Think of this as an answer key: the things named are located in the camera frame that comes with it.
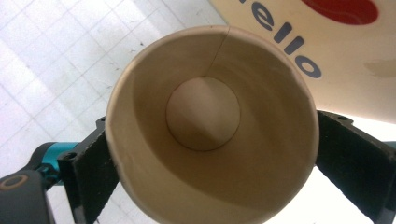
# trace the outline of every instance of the red graphic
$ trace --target red graphic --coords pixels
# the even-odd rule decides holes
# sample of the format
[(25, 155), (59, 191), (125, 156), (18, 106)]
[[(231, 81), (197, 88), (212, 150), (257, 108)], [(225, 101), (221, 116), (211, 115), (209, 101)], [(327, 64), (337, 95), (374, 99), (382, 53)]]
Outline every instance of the red graphic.
[(316, 12), (333, 21), (364, 25), (378, 18), (378, 9), (370, 0), (303, 0)]

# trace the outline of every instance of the tiled floor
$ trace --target tiled floor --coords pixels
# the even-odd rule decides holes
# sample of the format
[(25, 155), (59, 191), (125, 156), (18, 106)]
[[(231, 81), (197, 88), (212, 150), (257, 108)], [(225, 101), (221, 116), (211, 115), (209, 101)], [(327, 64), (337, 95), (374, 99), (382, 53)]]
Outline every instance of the tiled floor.
[[(84, 139), (141, 49), (204, 24), (225, 24), (206, 0), (1, 0), (0, 176), (42, 143)], [(73, 223), (64, 189), (52, 188), (49, 199), (57, 222)], [(290, 221), (370, 223), (317, 169), (271, 223)], [(154, 223), (121, 185), (99, 222)]]

